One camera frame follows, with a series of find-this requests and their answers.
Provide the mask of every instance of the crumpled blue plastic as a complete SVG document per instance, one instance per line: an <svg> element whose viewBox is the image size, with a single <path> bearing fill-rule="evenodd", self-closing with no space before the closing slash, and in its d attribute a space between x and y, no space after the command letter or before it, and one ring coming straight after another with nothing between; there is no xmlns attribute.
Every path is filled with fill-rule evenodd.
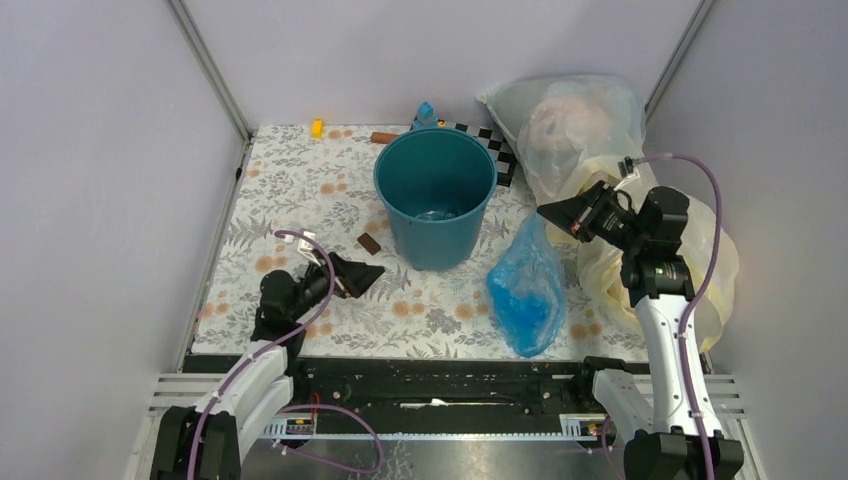
<svg viewBox="0 0 848 480"><path fill-rule="evenodd" d="M568 311L564 277L545 220L534 212L486 276L496 322L515 353L533 357L553 343Z"/></svg>

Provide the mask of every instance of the yellow object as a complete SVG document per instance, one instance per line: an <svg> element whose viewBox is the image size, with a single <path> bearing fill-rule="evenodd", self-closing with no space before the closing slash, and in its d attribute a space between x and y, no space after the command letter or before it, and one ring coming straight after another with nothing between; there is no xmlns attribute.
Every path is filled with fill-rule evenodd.
<svg viewBox="0 0 848 480"><path fill-rule="evenodd" d="M324 135L324 121L315 120L312 122L312 138L321 138Z"/></svg>

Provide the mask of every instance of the white plastic bag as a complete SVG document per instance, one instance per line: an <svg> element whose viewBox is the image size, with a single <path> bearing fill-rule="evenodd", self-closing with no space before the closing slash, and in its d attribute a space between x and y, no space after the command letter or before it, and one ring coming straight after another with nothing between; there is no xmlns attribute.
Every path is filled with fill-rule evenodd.
<svg viewBox="0 0 848 480"><path fill-rule="evenodd" d="M643 156L642 100L623 80L581 75L521 82L499 90L487 104L490 110L493 105L511 105L509 98L500 97L521 92L531 92L538 99L532 109L525 105L521 110L530 114L521 122L516 148L537 204L573 197L598 180L616 184L620 180L618 162L625 156ZM639 177L622 187L637 210L648 190L657 185L650 166L638 168ZM689 222L680 254L697 289L709 262L715 215L702 202L689 199ZM552 242L570 240L552 225L548 226L548 238ZM580 285L602 313L610 319L638 323L619 277L621 251L596 238L581 244L577 252ZM695 336L701 351L718 341L730 317L738 269L736 247L722 232L713 279L695 311Z"/></svg>

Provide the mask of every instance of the wall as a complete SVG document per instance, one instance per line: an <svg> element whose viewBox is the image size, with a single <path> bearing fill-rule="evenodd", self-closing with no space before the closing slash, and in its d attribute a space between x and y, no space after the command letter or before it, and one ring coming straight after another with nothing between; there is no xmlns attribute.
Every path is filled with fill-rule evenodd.
<svg viewBox="0 0 848 480"><path fill-rule="evenodd" d="M517 79L624 76L647 99L698 0L189 0L247 120L491 122L474 97Z"/></svg>
<svg viewBox="0 0 848 480"><path fill-rule="evenodd" d="M163 1L0 0L0 477L119 478L240 141Z"/></svg>
<svg viewBox="0 0 848 480"><path fill-rule="evenodd" d="M701 156L739 248L713 350L739 382L769 478L843 478L848 395L848 3L718 5L649 125L646 151ZM688 167L658 177L711 199Z"/></svg>

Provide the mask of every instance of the tabletop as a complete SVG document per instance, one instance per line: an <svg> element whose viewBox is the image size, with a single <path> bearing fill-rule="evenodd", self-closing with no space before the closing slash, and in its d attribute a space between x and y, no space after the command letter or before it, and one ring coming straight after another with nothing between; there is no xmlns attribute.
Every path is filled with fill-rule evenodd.
<svg viewBox="0 0 848 480"><path fill-rule="evenodd" d="M191 351L244 352L253 330L259 283L274 270L294 277L306 269L296 244L277 229L317 234L328 251L382 265L386 272L359 299L334 298L307 329L302 355L519 359L495 324L485 277L535 208L521 169L489 202L474 252L444 272L416 271L400 257L377 197L373 168L384 147L374 131L408 126L326 127L314 139L305 126L259 129L202 305ZM382 250L371 256L356 238L369 233ZM582 360L586 355L647 361L639 329L604 318L576 276L575 245L554 245L565 268L568 315L553 344L535 359Z"/></svg>

